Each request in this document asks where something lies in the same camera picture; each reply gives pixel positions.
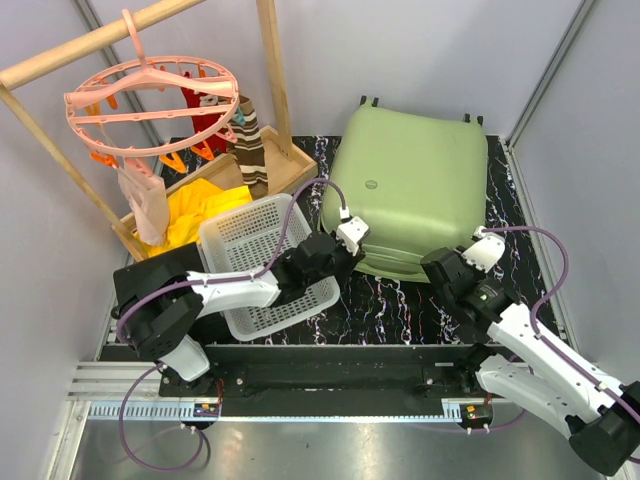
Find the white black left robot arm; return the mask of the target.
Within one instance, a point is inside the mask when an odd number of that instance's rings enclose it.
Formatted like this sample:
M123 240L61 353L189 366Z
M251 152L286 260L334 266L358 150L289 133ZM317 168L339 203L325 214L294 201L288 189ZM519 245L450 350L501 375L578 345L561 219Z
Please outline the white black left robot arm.
M136 298L120 312L117 336L142 360L169 368L196 396L215 386L216 372L189 331L201 316L246 307L281 307L315 284L349 276L364 258L367 227L351 223L328 234L314 232L298 246L279 254L261 269L233 274L178 270L170 283Z

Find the green hard-shell suitcase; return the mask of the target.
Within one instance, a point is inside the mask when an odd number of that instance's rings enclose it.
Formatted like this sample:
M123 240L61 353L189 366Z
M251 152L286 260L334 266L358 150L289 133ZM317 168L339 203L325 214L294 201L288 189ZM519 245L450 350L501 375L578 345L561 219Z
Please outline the green hard-shell suitcase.
M370 227L357 271L427 280L421 259L467 246L486 211L488 142L480 116L430 118L362 98L336 150L319 225L337 228L346 203Z

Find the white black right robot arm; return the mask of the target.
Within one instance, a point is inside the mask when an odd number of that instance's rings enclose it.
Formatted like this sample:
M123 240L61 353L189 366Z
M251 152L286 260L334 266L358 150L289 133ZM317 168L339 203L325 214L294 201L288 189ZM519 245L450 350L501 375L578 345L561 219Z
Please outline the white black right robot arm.
M466 396L507 399L556 429L596 472L612 477L639 448L639 384L625 384L578 354L537 320L512 289L488 277L490 259L441 248L421 266L438 297L466 326L510 350L476 343L454 363Z

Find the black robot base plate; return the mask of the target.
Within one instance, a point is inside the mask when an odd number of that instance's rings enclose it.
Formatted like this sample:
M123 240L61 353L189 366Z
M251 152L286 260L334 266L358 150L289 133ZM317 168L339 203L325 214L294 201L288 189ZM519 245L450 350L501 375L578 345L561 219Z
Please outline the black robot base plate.
M187 383L150 374L135 400L181 407L187 421L456 422L464 404L501 402L457 371L471 346L256 346L205 350Z

